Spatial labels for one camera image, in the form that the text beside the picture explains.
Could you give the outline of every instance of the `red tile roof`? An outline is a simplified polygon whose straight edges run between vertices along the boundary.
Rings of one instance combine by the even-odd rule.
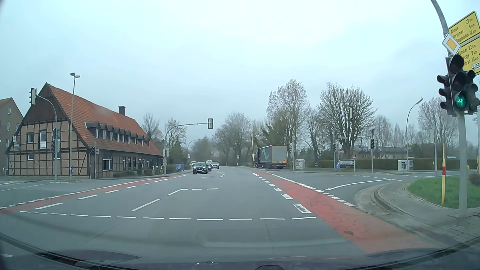
[[[58,100],[63,111],[67,114],[67,117],[70,118],[70,112],[72,110],[72,94],[50,84],[45,84],[44,88],[45,87],[48,87],[51,90],[53,96]],[[129,144],[121,141],[117,142],[115,140],[110,141],[109,138],[104,140],[101,138],[101,132],[99,138],[95,138],[85,127],[85,122],[88,123],[95,121],[98,121],[100,124],[105,123],[107,125],[113,125],[114,127],[147,137],[147,134],[135,119],[109,110],[75,95],[73,102],[73,126],[89,147],[93,147],[94,142],[96,141],[97,149],[144,153],[158,156],[162,155],[154,143],[150,143],[150,146],[147,146],[147,144],[144,143],[142,146],[142,144],[134,144],[132,140]]]

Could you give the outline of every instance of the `green traffic light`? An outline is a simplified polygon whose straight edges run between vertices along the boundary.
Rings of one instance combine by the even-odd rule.
[[[459,109],[464,109],[467,106],[467,99],[465,98],[465,95],[463,93],[459,93],[455,99],[455,105]]]

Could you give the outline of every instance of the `blue car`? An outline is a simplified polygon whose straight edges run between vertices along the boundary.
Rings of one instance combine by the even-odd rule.
[[[175,164],[175,168],[177,168],[177,172],[182,172],[185,170],[183,164]]]

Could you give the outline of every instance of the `asphalt road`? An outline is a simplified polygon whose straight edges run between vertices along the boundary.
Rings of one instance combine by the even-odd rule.
[[[402,177],[415,178],[221,167],[143,180],[4,181],[0,228],[49,251],[106,250],[171,262],[435,247],[355,208],[357,190]]]

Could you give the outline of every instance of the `truck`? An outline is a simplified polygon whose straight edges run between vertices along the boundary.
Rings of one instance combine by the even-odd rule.
[[[287,147],[269,145],[258,148],[256,167],[269,169],[282,169],[287,166]]]

